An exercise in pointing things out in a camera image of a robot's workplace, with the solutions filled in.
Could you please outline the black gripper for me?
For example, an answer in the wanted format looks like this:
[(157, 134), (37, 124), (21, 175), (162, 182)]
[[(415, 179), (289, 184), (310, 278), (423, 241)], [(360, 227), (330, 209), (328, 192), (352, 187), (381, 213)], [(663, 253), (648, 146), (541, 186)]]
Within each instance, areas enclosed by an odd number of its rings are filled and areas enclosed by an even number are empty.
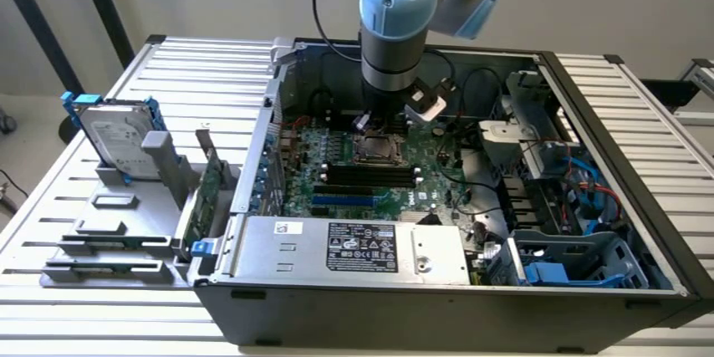
[(404, 113), (411, 88), (383, 91), (371, 85), (363, 86), (364, 111), (356, 117), (356, 132), (381, 132), (388, 129), (395, 116)]

